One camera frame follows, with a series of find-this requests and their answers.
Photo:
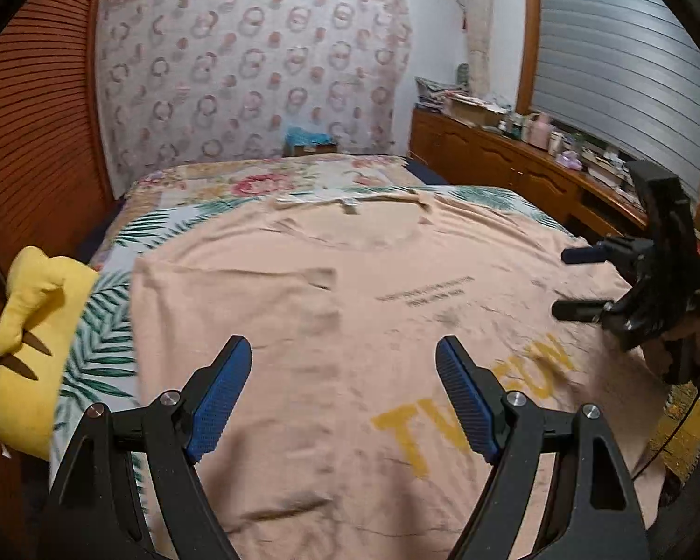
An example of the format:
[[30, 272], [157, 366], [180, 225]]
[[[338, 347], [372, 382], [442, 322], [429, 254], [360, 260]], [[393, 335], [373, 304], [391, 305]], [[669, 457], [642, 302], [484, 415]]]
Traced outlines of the cardboard box on sideboard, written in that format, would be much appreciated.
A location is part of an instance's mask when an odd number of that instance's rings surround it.
[[446, 99], [446, 114], [462, 124], [497, 126], [506, 115], [506, 110], [496, 105], [482, 103], [476, 98], [451, 95]]

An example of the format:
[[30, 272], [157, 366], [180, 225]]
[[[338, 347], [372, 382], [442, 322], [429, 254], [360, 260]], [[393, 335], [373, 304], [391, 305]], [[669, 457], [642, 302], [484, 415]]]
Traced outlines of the floral blanket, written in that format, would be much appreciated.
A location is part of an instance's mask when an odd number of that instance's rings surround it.
[[422, 184], [398, 155], [326, 153], [182, 164], [136, 181], [126, 194], [126, 203], [157, 209], [219, 198]]

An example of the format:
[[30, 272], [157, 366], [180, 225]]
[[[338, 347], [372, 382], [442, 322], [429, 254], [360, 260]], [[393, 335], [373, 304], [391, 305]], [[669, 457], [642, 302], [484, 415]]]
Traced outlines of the brown louvered wardrobe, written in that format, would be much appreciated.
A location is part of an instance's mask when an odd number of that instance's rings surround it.
[[27, 0], [0, 34], [0, 274], [70, 254], [115, 206], [101, 144], [99, 0]]

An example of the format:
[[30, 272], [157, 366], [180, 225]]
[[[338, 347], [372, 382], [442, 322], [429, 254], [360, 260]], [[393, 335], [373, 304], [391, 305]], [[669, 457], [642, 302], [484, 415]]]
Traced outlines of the circle pattern lace curtain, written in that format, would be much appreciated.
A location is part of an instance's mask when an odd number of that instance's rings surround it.
[[292, 129], [387, 153], [411, 48], [407, 0], [99, 0], [112, 189], [179, 164], [277, 157]]

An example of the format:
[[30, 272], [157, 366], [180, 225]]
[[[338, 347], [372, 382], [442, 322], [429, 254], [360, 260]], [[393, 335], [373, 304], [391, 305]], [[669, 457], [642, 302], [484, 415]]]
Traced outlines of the grey window blind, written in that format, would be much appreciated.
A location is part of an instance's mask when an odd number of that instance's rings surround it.
[[532, 106], [700, 194], [700, 50], [663, 0], [540, 0]]

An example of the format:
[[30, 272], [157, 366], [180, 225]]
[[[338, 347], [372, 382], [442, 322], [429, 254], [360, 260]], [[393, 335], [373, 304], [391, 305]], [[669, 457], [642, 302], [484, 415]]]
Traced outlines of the yellow plush toy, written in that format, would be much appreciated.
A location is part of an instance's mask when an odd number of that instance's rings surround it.
[[14, 257], [0, 317], [0, 441], [48, 460], [60, 382], [98, 273], [26, 246]]

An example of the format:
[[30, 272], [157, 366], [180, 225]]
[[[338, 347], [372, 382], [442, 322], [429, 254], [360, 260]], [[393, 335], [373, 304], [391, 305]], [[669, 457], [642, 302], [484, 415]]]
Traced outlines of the wooden sideboard cabinet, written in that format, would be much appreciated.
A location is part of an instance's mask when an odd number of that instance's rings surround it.
[[639, 237], [645, 212], [585, 173], [560, 167], [547, 153], [416, 109], [408, 155], [450, 185], [510, 189], [576, 235]]

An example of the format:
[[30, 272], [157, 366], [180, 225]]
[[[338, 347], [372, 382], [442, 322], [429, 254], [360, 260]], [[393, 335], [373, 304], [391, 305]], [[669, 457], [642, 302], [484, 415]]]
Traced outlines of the cardboard box with blue cloth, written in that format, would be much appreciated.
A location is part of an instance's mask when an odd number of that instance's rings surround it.
[[299, 157], [313, 153], [334, 153], [336, 147], [335, 139], [329, 134], [309, 132], [298, 126], [291, 126], [284, 138], [283, 154], [286, 157]]

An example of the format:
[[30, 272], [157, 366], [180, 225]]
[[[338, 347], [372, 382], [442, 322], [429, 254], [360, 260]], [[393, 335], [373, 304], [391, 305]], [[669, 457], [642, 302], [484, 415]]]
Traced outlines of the purple tissue pack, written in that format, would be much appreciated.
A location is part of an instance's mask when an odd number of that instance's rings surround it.
[[555, 162], [560, 167], [570, 169], [570, 171], [581, 172], [583, 169], [581, 156], [572, 149], [563, 150], [563, 152], [559, 153], [555, 157]]

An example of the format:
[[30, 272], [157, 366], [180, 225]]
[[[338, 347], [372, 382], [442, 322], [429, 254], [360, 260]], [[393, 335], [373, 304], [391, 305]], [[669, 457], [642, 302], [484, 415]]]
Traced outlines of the pink thermos bottle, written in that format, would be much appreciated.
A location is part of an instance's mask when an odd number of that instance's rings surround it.
[[535, 112], [531, 116], [530, 133], [528, 133], [528, 143], [535, 148], [542, 150], [549, 149], [550, 135], [554, 127], [551, 124], [550, 116], [545, 112]]

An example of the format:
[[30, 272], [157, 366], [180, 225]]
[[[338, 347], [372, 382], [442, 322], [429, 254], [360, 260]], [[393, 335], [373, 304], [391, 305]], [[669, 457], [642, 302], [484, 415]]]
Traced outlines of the tied beige side curtain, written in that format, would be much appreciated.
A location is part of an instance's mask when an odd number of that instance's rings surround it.
[[489, 48], [493, 0], [464, 0], [469, 89], [483, 98], [490, 92]]

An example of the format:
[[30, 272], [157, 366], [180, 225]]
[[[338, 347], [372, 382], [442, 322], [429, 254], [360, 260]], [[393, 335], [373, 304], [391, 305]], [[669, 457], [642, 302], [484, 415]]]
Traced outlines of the navy blue mattress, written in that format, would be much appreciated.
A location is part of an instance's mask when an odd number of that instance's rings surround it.
[[436, 172], [431, 171], [430, 168], [425, 166], [423, 163], [416, 161], [413, 158], [407, 158], [405, 163], [405, 168], [411, 175], [417, 177], [425, 185], [430, 186], [447, 186], [449, 182], [438, 175]]

